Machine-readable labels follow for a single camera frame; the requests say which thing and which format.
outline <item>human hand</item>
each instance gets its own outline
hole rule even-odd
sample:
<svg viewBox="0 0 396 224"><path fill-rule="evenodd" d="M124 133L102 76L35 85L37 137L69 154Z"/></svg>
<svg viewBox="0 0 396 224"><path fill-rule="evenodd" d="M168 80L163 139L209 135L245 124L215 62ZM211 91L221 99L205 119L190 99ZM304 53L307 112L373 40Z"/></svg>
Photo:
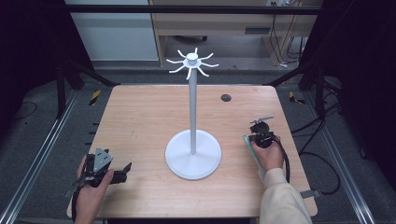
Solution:
<svg viewBox="0 0 396 224"><path fill-rule="evenodd" d="M77 175L81 174L84 166L84 161L87 156L82 158L82 161L78 167ZM94 188L90 185L85 185L80 191L77 199L76 209L76 224L92 224L98 214L100 207L102 206L103 199L105 198L106 190L111 180L113 179L114 170L109 169L101 184Z"/></svg>
<svg viewBox="0 0 396 224"><path fill-rule="evenodd" d="M262 148L256 145L254 141L251 142L253 151L256 153L260 166L269 171L274 168L283 168L283 153L277 142L273 142L271 146Z"/></svg>

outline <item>white stand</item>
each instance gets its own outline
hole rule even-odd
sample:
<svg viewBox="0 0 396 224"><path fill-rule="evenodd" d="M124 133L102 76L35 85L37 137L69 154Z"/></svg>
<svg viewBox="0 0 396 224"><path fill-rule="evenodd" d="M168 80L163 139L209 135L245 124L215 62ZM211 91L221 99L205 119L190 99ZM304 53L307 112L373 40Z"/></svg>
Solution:
<svg viewBox="0 0 396 224"><path fill-rule="evenodd" d="M197 70L202 75L207 74L199 67L201 64L214 67L218 66L202 63L199 59L197 50L184 56L180 50L178 53L185 58L184 61L170 63L183 63L183 66L169 73L176 73L184 67L189 68L187 80L190 90L190 129L176 134L168 143L165 150L165 158L169 168L178 176L188 180L198 180L211 175L219 166L221 161L221 147L216 138L210 133L196 130L196 87Z"/></svg>

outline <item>wire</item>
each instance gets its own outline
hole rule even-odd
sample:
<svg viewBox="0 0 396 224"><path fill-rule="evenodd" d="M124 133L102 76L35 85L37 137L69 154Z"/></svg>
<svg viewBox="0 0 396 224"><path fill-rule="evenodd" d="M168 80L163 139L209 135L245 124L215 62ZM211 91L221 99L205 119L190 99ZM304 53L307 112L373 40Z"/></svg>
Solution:
<svg viewBox="0 0 396 224"><path fill-rule="evenodd" d="M292 58L292 59L300 59L301 57L302 57L302 55L303 55L303 48L304 48L304 37L301 37L301 41L300 41L300 50L299 50L299 52L290 52L290 50L291 50L291 46L292 46L292 43L294 42L294 36L292 36L291 38L290 38L290 40L289 40L289 44L288 44L288 49L287 49L287 54L288 54L288 57L289 58Z"/></svg>
<svg viewBox="0 0 396 224"><path fill-rule="evenodd" d="M272 49L273 49L273 51L274 51L274 54L276 55L276 59L277 59L277 61L278 61L279 63L282 63L282 62L279 60L279 56L280 56L280 58L284 61L283 63L295 63L296 61L288 61L288 60L285 60L285 59L282 57L282 53L281 53L280 46L279 46L279 41L277 40L277 35L276 35L276 30L275 30L275 22L276 22L276 15L273 16L273 24L272 24L272 28L271 28L271 34L270 34L270 44L271 44L271 47L272 47ZM275 35L275 40L276 40L276 44L277 44L277 49L278 49L278 51L279 51L279 55L276 53L276 50L275 50L275 48L274 48L274 44L273 44L273 42L272 42L273 34Z"/></svg>
<svg viewBox="0 0 396 224"><path fill-rule="evenodd" d="M327 93L325 96L323 96L323 100L325 100L327 97L329 97L330 95L337 95L337 92L333 91L333 92L329 92Z"/></svg>
<svg viewBox="0 0 396 224"><path fill-rule="evenodd" d="M340 106L339 103L335 103L334 105L330 106L329 108L327 108L327 109L325 110L325 114L328 113L329 111L331 111L332 109L334 109L334 108L336 108L336 107L339 107L339 106ZM291 131L291 133L297 133L297 132L300 132L300 131L302 131L302 130L304 130L304 129L306 129L306 128L309 128L310 126L312 126L313 124L315 124L315 122L317 122L318 120L321 120L321 118L316 118L316 119L310 121L309 123L305 124L305 126L299 128L299 129L296 129L296 130L294 130L294 131Z"/></svg>
<svg viewBox="0 0 396 224"><path fill-rule="evenodd" d="M82 179L84 178L84 173L85 173L85 170L87 169L87 163L88 163L88 155L85 158L84 164L82 165L81 172L79 173L78 180L75 182L76 184L80 184Z"/></svg>
<svg viewBox="0 0 396 224"><path fill-rule="evenodd" d="M34 105L34 106L35 106L35 109L33 109L33 111L30 112L29 114L27 114L27 115L25 115L25 116L22 116L22 117L15 118L15 119L26 119L26 118L28 118L29 116L33 115L33 114L37 111L37 104L35 104L35 103L33 103L33 102L23 102L23 104L31 104L31 105Z"/></svg>
<svg viewBox="0 0 396 224"><path fill-rule="evenodd" d="M324 126L324 120L319 124L315 132L309 137L308 141L306 141L305 145L299 151L298 153L299 155L301 155L304 152L308 144L312 141L312 139L314 139L315 135L323 128L323 126Z"/></svg>
<svg viewBox="0 0 396 224"><path fill-rule="evenodd" d="M280 140L274 134L270 134L270 135L271 135L273 141L276 142L282 149L283 159L285 161L285 167L286 167L286 180L289 183L290 182L290 162L289 162L288 154L286 153L285 148L283 148L282 144L280 143Z"/></svg>
<svg viewBox="0 0 396 224"><path fill-rule="evenodd" d="M334 105L332 106L331 109L339 108L339 107L341 107L341 105L337 103L337 104L334 104ZM326 117L331 116L331 115L334 114L336 111L337 111L337 110L332 111L332 113L329 114L329 115L326 115ZM304 137L304 136L310 136L310 135L313 135L313 134L315 134L315 133L307 133L307 134L293 135L292 137Z"/></svg>
<svg viewBox="0 0 396 224"><path fill-rule="evenodd" d="M315 154L315 153L312 153L312 152L303 152L303 153L300 154L300 157L301 157L302 155L313 156L313 157L316 157L316 158L322 160L323 162L325 162L325 163L332 169L332 171L333 171L333 172L335 173L335 175L337 176L337 186L335 187L335 189L334 189L334 190L331 190L331 191L320 191L321 194L323 194L323 195L331 195L331 194L334 194L335 192L337 192L337 191L340 189L340 187L341 187L340 175L335 171L335 168L334 168L328 161L326 161L324 158L322 158L322 157L319 156L318 154Z"/></svg>

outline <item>finger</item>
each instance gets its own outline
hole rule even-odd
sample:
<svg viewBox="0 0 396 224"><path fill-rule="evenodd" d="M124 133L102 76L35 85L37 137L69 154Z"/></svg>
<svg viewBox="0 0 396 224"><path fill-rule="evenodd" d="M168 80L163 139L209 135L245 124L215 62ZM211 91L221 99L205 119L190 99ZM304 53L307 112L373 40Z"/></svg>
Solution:
<svg viewBox="0 0 396 224"><path fill-rule="evenodd" d="M257 146L257 144L254 141L251 141L250 144L251 144L251 148L253 148L254 153L257 154L261 148Z"/></svg>
<svg viewBox="0 0 396 224"><path fill-rule="evenodd" d="M100 190L106 191L108 185L110 185L110 182L113 179L113 176L114 176L114 170L113 169L109 169L106 172L105 176L103 177L102 182L100 183L98 188Z"/></svg>
<svg viewBox="0 0 396 224"><path fill-rule="evenodd" d="M79 163L79 167L77 169L77 178L80 178L81 176L82 168L84 168L84 163L86 159L87 159L87 155L84 155L81 162Z"/></svg>

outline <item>white wall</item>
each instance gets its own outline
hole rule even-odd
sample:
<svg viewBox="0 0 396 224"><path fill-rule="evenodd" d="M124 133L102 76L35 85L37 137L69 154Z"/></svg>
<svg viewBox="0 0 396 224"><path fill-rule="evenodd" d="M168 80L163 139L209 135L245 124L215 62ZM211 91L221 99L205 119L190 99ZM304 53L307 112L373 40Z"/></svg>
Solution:
<svg viewBox="0 0 396 224"><path fill-rule="evenodd" d="M147 5L148 0L65 0L68 5ZM158 61L148 13L72 13L92 61Z"/></svg>

